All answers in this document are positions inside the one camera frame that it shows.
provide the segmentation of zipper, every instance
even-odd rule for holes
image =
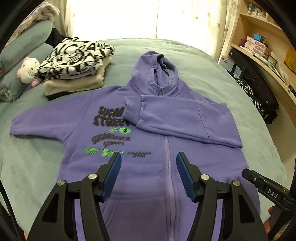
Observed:
[[[165,91],[163,87],[160,88],[160,91],[158,92],[158,96],[165,96]]]
[[[174,241],[176,202],[175,202],[175,191],[174,191],[173,182],[172,182],[170,146],[168,142],[168,136],[164,136],[164,142],[165,142],[165,158],[166,158],[166,167],[167,167],[167,185],[168,185],[168,194],[169,194],[169,200],[170,200],[170,241]]]

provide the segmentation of black bag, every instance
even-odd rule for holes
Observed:
[[[256,98],[258,102],[261,102],[262,108],[267,114],[267,117],[264,118],[265,122],[272,124],[274,119],[277,117],[275,110],[279,108],[279,103],[277,102],[272,90],[263,77],[258,73],[249,57],[235,48],[232,48],[229,56],[242,70],[239,78],[248,83],[253,90],[253,97]]]
[[[235,81],[239,84],[239,86],[245,91],[245,93],[248,95],[248,97],[252,100],[254,106],[257,108],[258,112],[262,116],[262,118],[265,120],[268,117],[268,114],[265,113],[262,102],[259,101],[256,97],[254,97],[254,92],[252,88],[248,85],[248,83],[240,78],[234,78]]]

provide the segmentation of light blue bedspread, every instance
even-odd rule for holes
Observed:
[[[106,69],[105,85],[125,85],[143,53],[153,50],[164,54],[177,66],[180,78],[194,91],[228,105],[249,167],[280,184],[285,183],[284,165],[260,114],[236,81],[206,53],[168,40],[114,39],[104,42],[115,47],[112,63]],[[26,90],[13,103],[0,103],[0,177],[17,220],[26,232],[55,184],[63,147],[55,140],[12,137],[9,128],[16,114],[47,102],[43,86],[39,85]],[[261,217],[266,219],[271,203],[263,196],[260,196],[260,203]]]

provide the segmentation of human hand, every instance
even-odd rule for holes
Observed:
[[[272,212],[274,211],[274,207],[271,207],[268,209],[268,213],[271,215]],[[264,228],[265,228],[265,231],[266,233],[268,234],[271,230],[271,227],[270,227],[270,217],[264,222]]]

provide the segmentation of sleeve cuff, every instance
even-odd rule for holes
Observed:
[[[141,97],[125,96],[126,106],[122,118],[137,125],[140,120],[140,111],[142,107]]]

